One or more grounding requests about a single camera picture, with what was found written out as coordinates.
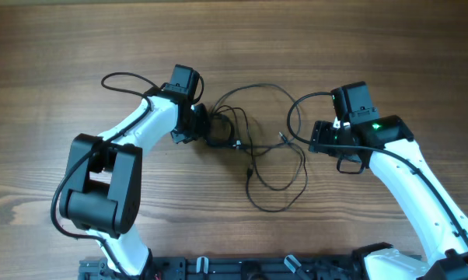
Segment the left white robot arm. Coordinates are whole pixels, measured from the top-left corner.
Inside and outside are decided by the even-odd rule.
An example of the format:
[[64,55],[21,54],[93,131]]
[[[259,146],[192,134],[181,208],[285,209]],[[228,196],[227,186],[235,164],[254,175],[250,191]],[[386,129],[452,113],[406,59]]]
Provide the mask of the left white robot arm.
[[142,162],[165,135],[188,143],[207,134],[208,115],[199,102],[204,80],[176,65],[169,82],[140,94],[139,107],[114,128],[74,138],[65,175],[51,202],[51,222],[77,240],[95,240],[104,258],[81,261],[80,279],[161,279],[134,224],[141,202]]

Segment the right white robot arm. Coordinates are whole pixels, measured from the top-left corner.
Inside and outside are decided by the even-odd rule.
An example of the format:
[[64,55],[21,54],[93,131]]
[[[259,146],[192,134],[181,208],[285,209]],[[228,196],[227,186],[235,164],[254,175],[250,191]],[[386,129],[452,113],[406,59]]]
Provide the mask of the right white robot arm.
[[426,261],[381,243],[361,249],[367,279],[468,279],[468,218],[432,173],[403,120],[380,117],[364,82],[332,90],[336,119],[317,121],[309,148],[360,163],[389,189]]

